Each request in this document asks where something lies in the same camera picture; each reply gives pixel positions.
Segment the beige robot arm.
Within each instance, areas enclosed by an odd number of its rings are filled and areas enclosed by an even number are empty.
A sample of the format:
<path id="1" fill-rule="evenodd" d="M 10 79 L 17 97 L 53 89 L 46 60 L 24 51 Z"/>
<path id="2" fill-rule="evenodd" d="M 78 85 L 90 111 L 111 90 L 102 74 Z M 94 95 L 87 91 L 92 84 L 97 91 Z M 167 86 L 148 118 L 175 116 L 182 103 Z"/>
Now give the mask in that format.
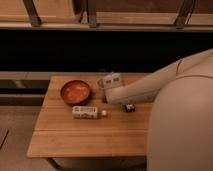
<path id="1" fill-rule="evenodd" d="M 147 171 L 213 171 L 213 48 L 126 86 L 109 74 L 103 89 L 112 105 L 153 103 Z"/>

